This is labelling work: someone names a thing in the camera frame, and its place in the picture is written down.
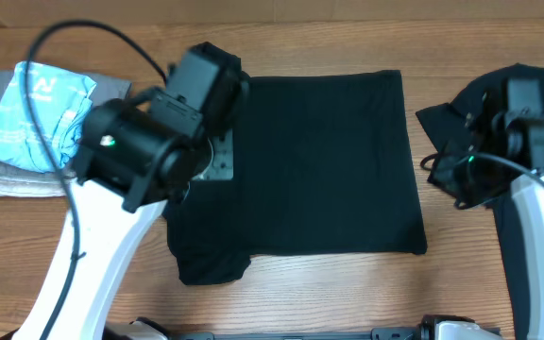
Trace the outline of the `black polo shirt Sydrogen logo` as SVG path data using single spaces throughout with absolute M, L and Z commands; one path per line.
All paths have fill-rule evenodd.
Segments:
M 399 71 L 254 77 L 232 141 L 232 179 L 164 211 L 182 283 L 237 281 L 254 255 L 426 251 Z

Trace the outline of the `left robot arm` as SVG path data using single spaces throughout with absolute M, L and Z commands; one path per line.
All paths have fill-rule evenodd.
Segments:
M 100 339 L 128 265 L 168 202 L 187 196 L 243 101 L 166 94 L 113 99 L 83 124 L 69 212 L 38 297 L 14 339 Z

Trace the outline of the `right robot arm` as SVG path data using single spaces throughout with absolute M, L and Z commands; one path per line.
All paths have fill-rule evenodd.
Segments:
M 444 144 L 429 160 L 430 183 L 455 199 L 458 209 L 509 195 L 521 235 L 518 255 L 525 269 L 528 339 L 544 339 L 544 114 L 528 108 L 468 116 L 469 143 Z

